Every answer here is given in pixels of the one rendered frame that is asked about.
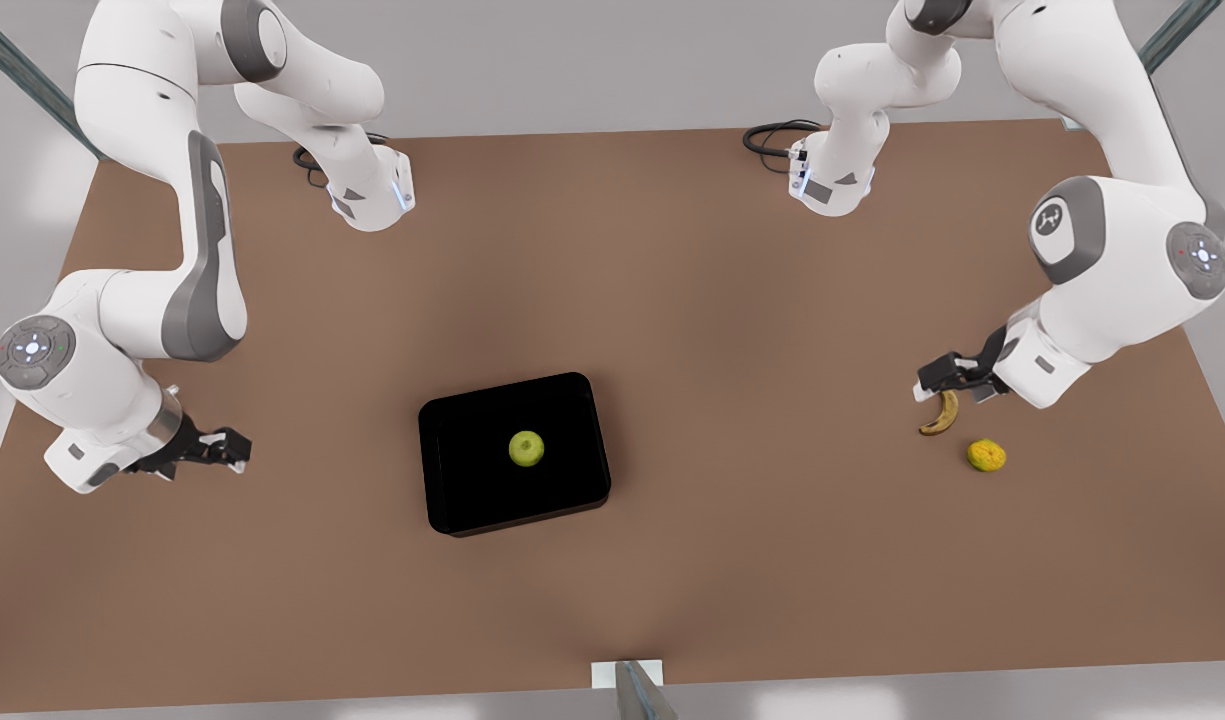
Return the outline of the brown-spotted yellow banana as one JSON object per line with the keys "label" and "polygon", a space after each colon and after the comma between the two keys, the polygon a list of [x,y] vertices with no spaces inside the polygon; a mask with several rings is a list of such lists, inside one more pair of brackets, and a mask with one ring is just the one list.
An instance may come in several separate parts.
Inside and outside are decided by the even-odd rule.
{"label": "brown-spotted yellow banana", "polygon": [[941,391],[937,393],[937,397],[940,400],[940,411],[937,418],[932,421],[922,424],[922,427],[918,429],[919,433],[922,433],[924,437],[933,437],[940,436],[940,433],[944,433],[946,430],[949,430],[959,418],[960,400],[956,389]]}

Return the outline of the black rectangular tray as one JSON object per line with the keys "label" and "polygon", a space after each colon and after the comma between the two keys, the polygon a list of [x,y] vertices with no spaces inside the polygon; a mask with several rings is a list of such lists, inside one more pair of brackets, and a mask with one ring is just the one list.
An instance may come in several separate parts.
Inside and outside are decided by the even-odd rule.
{"label": "black rectangular tray", "polygon": [[[417,414],[426,516],[453,538],[598,509],[611,493],[595,397],[567,372],[434,398]],[[510,460],[508,442],[534,430],[545,454]]]}

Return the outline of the silver frame post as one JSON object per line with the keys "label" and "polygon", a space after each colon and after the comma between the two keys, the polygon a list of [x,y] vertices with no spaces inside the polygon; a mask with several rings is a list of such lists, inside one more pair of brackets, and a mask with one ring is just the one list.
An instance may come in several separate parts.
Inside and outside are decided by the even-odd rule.
{"label": "silver frame post", "polygon": [[97,149],[82,129],[80,129],[76,114],[74,114],[74,100],[65,94],[47,73],[42,72],[16,44],[9,40],[0,29],[0,72],[9,81],[12,81],[28,99],[44,110],[54,122],[59,124],[69,136],[78,141],[85,149],[88,149],[97,160],[105,160],[107,156]]}
{"label": "silver frame post", "polygon": [[680,720],[638,661],[615,662],[615,689],[617,720]]}
{"label": "silver frame post", "polygon": [[1148,76],[1156,72],[1185,44],[1224,0],[1182,0],[1174,13],[1147,38],[1138,56]]}

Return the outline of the pale post foot plate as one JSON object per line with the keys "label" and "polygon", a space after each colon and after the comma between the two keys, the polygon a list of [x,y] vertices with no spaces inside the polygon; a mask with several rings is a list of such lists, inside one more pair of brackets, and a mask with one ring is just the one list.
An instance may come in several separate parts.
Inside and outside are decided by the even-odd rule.
{"label": "pale post foot plate", "polygon": [[[616,669],[626,662],[627,660],[593,662],[590,666],[592,688],[615,688]],[[652,680],[654,684],[664,684],[664,666],[662,659],[639,659],[632,662],[638,664],[641,670],[647,673],[648,678]]]}

